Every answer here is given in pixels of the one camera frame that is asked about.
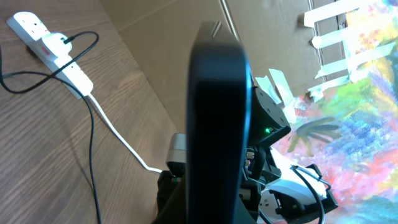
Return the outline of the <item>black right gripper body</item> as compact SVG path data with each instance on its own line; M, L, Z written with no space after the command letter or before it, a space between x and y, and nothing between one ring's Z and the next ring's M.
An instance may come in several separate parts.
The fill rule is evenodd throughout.
M157 181L157 223L256 223L256 184L249 204L239 196L244 183L242 146L189 146L186 162L173 162Z

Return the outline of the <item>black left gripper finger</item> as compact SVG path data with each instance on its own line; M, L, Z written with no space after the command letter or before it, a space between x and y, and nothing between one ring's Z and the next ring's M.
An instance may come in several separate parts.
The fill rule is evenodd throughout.
M185 184L162 184L157 193L158 214L152 224L186 224Z

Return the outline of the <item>Samsung Galaxy smartphone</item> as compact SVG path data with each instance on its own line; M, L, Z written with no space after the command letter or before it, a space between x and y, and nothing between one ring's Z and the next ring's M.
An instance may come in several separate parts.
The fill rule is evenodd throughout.
M203 22L187 87L187 222L235 223L251 115L246 53L220 22Z

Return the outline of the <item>white power strip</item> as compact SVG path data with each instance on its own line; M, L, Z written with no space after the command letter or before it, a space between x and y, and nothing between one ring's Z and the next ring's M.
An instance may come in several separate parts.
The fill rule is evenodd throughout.
M60 32L50 32L45 24L32 12L17 12L6 21L7 25L22 41L38 56L39 59L54 72L72 60L69 55L72 44L65 43L67 36ZM80 99L88 96L93 90L93 82L75 62L56 75L66 82L72 94Z

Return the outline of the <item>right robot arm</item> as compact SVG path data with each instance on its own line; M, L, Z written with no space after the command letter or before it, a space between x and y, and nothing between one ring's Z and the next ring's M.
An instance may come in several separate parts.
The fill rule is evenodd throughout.
M282 110L258 87L252 90L249 145L245 150L242 182L238 190L237 223L325 222L338 208L331 185L315 164L303 167L283 156L272 144L290 132ZM175 133L166 159L169 168L157 181L158 215L155 223L185 223L183 184L186 135Z

